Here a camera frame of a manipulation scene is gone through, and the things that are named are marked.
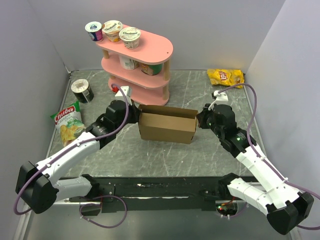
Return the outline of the brown cardboard box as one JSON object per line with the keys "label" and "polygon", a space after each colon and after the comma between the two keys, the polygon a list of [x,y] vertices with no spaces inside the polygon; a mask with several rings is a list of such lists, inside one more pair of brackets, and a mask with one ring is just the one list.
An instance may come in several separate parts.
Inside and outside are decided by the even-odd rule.
{"label": "brown cardboard box", "polygon": [[143,140],[190,144],[198,111],[160,105],[140,105],[138,129]]}

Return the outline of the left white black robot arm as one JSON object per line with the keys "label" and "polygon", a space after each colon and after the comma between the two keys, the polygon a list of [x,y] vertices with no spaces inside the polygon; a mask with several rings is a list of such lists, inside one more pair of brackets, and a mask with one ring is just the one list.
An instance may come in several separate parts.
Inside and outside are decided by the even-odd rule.
{"label": "left white black robot arm", "polygon": [[95,122],[72,143],[36,164],[20,167],[15,191],[36,214],[48,210],[53,203],[73,197],[94,201],[100,184],[90,175],[62,180],[79,161],[99,151],[116,138],[126,124],[138,123],[140,110],[133,100],[113,100]]}

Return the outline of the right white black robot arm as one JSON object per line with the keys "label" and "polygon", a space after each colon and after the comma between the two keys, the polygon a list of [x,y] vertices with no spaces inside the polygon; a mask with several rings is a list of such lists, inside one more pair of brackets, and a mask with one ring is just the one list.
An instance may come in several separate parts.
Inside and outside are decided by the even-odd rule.
{"label": "right white black robot arm", "polygon": [[309,216],[314,203],[306,190],[290,185],[260,146],[244,129],[237,126],[232,107],[226,104],[205,104],[196,116],[201,129],[210,129],[221,146],[243,164],[263,187],[260,190],[239,176],[230,173],[220,181],[218,193],[223,199],[240,198],[262,212],[269,224],[286,235]]}

